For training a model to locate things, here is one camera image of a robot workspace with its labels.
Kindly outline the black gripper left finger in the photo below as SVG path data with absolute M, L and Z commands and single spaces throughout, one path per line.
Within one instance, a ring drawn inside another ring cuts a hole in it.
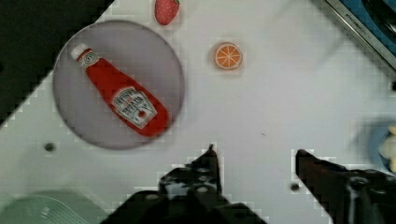
M 217 193 L 222 193 L 219 174 L 219 158 L 215 144 L 194 161 L 177 167 L 160 178 L 159 192 L 169 200 L 186 196 L 195 187 L 210 187 Z

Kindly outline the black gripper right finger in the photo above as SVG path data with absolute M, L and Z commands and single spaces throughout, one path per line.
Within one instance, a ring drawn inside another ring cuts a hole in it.
M 321 160 L 300 149 L 295 172 L 333 224 L 396 224 L 395 177 Z

